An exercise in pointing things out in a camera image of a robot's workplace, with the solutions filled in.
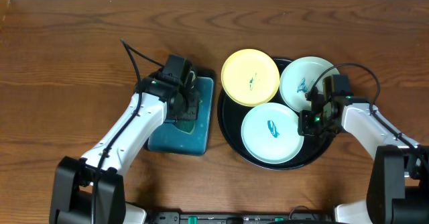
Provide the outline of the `black round tray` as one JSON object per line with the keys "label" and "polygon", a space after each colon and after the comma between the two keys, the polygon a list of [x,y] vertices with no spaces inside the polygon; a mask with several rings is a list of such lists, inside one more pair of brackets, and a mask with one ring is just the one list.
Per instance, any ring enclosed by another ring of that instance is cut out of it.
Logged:
{"label": "black round tray", "polygon": [[246,161],[269,170],[293,170],[302,168],[317,160],[333,141],[332,136],[310,136],[304,138],[298,154],[280,164],[268,164],[254,158],[245,148],[241,139],[241,125],[245,115],[251,109],[234,102],[224,90],[221,90],[217,103],[217,117],[221,132],[230,147]]}

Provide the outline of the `light blue plate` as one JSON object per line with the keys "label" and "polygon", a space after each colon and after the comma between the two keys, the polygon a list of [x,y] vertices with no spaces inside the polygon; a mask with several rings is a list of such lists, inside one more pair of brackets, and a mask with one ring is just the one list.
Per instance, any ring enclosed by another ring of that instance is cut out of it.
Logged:
{"label": "light blue plate", "polygon": [[298,116],[280,103],[264,103],[252,108],[241,124],[245,149],[266,164],[282,164],[302,149],[304,137],[298,134]]}

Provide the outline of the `teal rectangular water tray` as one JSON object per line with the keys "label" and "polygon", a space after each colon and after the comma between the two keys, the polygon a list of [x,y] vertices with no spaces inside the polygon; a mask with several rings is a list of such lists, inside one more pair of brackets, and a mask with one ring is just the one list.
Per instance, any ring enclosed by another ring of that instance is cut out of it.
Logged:
{"label": "teal rectangular water tray", "polygon": [[151,152],[203,155],[208,147],[215,80],[213,70],[203,68],[197,72],[195,87],[200,93],[200,104],[193,133],[184,133],[173,125],[176,121],[167,120],[150,135],[144,148]]}

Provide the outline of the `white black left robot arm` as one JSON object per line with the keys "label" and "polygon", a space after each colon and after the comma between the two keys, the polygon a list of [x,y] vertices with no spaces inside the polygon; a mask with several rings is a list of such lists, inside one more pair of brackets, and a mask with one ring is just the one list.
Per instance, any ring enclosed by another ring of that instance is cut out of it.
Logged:
{"label": "white black left robot arm", "polygon": [[124,178],[139,151],[203,155],[214,81],[198,77],[180,92],[147,78],[125,112],[81,158],[64,157],[54,177],[50,223],[145,223],[147,212],[125,200]]}

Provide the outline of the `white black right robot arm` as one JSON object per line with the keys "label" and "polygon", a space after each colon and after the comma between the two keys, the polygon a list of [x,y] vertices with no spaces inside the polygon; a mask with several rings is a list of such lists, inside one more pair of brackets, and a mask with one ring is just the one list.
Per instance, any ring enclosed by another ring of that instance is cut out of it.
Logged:
{"label": "white black right robot arm", "polygon": [[333,97],[300,112],[305,137],[351,134],[373,158],[364,201],[334,210],[339,223],[427,223],[428,147],[399,132],[375,105],[356,97]]}

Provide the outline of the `yellow plate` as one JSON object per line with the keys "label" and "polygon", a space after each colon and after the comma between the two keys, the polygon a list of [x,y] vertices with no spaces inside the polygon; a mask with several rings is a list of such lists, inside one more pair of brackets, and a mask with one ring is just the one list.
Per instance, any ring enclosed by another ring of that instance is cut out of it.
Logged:
{"label": "yellow plate", "polygon": [[255,107],[270,101],[280,87],[280,72],[274,60],[256,49],[232,53],[223,64],[221,82],[234,102]]}

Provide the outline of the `green and yellow sponge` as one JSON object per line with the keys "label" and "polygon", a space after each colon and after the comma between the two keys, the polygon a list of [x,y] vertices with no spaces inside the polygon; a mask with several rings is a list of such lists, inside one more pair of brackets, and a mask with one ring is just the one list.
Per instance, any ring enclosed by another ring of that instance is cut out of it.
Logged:
{"label": "green and yellow sponge", "polygon": [[195,128],[195,120],[177,120],[173,125],[184,133],[191,134]]}

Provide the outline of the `pale green plate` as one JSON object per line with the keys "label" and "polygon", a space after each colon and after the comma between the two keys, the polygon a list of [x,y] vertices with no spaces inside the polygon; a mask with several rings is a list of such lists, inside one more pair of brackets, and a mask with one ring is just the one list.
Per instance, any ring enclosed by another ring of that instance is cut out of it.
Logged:
{"label": "pale green plate", "polygon": [[333,64],[315,56],[299,58],[286,66],[280,76],[280,94],[285,103],[294,111],[311,110],[305,94],[316,79]]}

